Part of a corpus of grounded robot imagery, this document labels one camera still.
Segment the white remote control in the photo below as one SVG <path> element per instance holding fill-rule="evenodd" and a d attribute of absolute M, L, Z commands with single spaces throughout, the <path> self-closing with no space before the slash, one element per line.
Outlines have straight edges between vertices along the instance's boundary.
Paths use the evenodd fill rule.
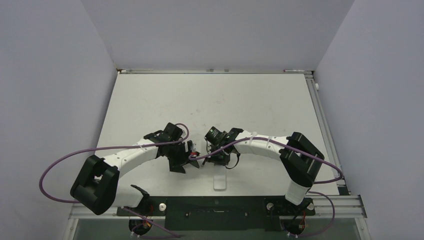
<path fill-rule="evenodd" d="M 227 189 L 227 168 L 224 165 L 215 164 L 213 167 L 213 189 L 222 192 Z"/>

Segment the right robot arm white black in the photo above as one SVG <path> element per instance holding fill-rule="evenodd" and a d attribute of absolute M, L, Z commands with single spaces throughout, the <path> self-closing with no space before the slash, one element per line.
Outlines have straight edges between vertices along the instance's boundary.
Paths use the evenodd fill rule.
<path fill-rule="evenodd" d="M 252 154 L 281 161 L 290 177 L 282 203 L 289 214 L 297 213 L 303 206 L 307 192 L 312 188 L 325 157 L 302 133 L 290 136 L 268 136 L 232 128 L 229 132 L 211 127 L 204 138 L 212 150 L 223 148 L 223 154 Z"/>

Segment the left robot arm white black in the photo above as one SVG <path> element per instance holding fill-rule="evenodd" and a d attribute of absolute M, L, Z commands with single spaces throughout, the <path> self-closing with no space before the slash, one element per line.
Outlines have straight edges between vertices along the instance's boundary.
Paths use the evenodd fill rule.
<path fill-rule="evenodd" d="M 119 179 L 160 157 L 168 159 L 171 172 L 185 173 L 187 164 L 199 168 L 197 161 L 189 160 L 200 154 L 188 136 L 184 124 L 169 122 L 163 130 L 145 135 L 131 148 L 104 157 L 91 155 L 78 173 L 70 195 L 96 215 L 111 207 L 129 207 L 136 215 L 143 215 L 149 208 L 148 192 L 135 184 L 120 184 Z"/>

